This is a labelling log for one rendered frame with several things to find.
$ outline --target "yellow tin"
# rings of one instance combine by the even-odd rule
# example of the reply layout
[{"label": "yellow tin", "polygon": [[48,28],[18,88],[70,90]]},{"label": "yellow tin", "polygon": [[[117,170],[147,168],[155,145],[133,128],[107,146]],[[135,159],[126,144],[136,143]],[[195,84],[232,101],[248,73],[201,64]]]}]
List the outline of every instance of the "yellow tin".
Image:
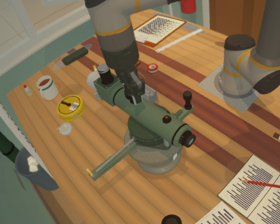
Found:
[{"label": "yellow tin", "polygon": [[58,115],[65,121],[73,121],[82,116],[85,111],[85,103],[78,95],[69,95],[63,98],[58,106]]}]

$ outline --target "green wall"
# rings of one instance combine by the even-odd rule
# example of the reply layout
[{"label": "green wall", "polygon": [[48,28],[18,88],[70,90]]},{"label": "green wall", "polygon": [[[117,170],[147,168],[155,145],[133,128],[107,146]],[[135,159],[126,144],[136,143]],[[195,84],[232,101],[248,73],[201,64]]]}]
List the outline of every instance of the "green wall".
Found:
[{"label": "green wall", "polygon": [[[195,14],[183,14],[180,3],[175,2],[172,4],[173,14],[175,17],[203,25],[201,0],[196,0],[196,6],[197,12]],[[169,14],[167,5],[156,7],[153,10]],[[6,94],[94,34],[92,22],[88,21],[37,51],[0,77],[0,102],[24,134],[24,129]],[[1,117],[0,131],[18,149],[23,147]],[[53,220],[46,212],[30,182],[22,176],[19,176],[19,178],[21,181],[15,173],[14,164],[0,153],[0,224],[53,224]]]}]

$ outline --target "white mug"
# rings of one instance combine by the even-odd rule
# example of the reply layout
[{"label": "white mug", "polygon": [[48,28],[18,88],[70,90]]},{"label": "white mug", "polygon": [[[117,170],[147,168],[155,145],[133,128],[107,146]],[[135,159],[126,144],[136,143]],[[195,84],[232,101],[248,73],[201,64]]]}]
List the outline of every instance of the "white mug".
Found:
[{"label": "white mug", "polygon": [[[49,79],[49,81],[46,84],[40,86],[40,83],[46,79]],[[40,78],[37,81],[36,85],[37,85],[38,89],[40,90],[40,94],[41,94],[42,98],[44,98],[46,100],[54,99],[59,93],[56,85],[53,83],[53,80],[48,75]]]}]

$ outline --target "bottle with red cap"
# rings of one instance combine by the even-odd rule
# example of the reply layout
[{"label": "bottle with red cap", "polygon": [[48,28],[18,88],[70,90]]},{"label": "bottle with red cap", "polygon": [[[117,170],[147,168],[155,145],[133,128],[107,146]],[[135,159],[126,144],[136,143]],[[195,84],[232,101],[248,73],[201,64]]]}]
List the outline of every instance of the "bottle with red cap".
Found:
[{"label": "bottle with red cap", "polygon": [[26,85],[24,85],[24,90],[26,92],[27,95],[31,96],[32,95],[32,91],[29,89],[29,87],[27,87]]}]

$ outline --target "wooden tabletop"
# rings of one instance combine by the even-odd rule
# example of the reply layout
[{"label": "wooden tabletop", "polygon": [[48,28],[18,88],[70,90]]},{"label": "wooden tabletop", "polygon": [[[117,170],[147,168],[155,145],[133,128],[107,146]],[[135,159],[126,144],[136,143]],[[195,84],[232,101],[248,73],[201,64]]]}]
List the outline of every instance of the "wooden tabletop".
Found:
[{"label": "wooden tabletop", "polygon": [[[133,28],[152,18],[152,13],[155,11],[132,15]],[[96,36],[75,47],[91,43],[85,57],[52,70],[72,49],[7,94],[39,156],[86,223],[161,224],[166,215],[175,214],[183,223],[194,224],[221,201],[219,192],[253,154],[280,172],[280,141],[272,138],[274,133],[280,134],[280,86],[260,95],[245,113],[198,87],[223,63],[227,38],[199,27],[207,33],[160,53],[154,50],[190,31],[180,28],[154,48],[138,44],[141,64],[137,68],[145,83],[157,90],[156,104],[175,113],[184,106],[182,93],[192,91],[194,111],[183,121],[197,139],[192,147],[183,148],[179,165],[167,174],[145,173],[129,155],[95,182],[85,171],[85,167],[93,170],[124,145],[129,118],[121,109],[98,102],[86,83],[93,65],[104,62]],[[156,73],[147,72],[150,63],[157,63]],[[45,75],[59,89],[51,101],[44,100],[36,86]],[[25,93],[24,84],[33,95]],[[57,104],[72,94],[83,98],[86,110],[70,122],[72,132],[63,136],[57,130],[65,123],[57,114]]]}]

